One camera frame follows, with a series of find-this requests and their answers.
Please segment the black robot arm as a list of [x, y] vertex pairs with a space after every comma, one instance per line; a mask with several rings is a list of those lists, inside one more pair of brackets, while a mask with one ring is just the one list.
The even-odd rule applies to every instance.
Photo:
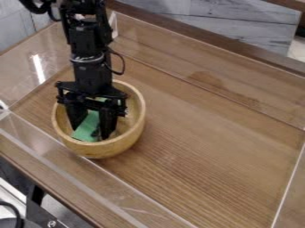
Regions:
[[49, 14], [56, 4], [60, 23], [71, 47], [73, 80], [59, 81], [57, 104], [67, 111], [73, 129], [81, 126], [89, 113], [97, 114], [91, 137], [104, 140], [126, 115], [127, 94], [115, 88], [111, 56], [112, 28], [108, 23], [104, 0], [19, 0], [35, 14]]

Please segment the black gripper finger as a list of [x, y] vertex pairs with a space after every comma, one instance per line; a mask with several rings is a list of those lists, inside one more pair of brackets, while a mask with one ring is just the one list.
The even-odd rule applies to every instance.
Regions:
[[71, 122], [71, 128], [76, 129], [88, 115], [85, 106], [79, 102], [65, 104], [65, 111]]
[[101, 139], [106, 140], [115, 130], [116, 126], [116, 113], [111, 108], [101, 108], [99, 110], [99, 128]]

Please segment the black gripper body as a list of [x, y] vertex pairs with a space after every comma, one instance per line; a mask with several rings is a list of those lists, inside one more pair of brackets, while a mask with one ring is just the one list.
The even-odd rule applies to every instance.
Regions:
[[65, 108], [65, 104], [80, 102], [85, 105], [92, 100], [106, 98], [110, 100], [110, 108], [116, 116], [126, 114], [126, 93], [114, 86], [112, 69], [107, 57], [81, 58], [71, 57], [73, 80], [57, 81], [57, 103]]

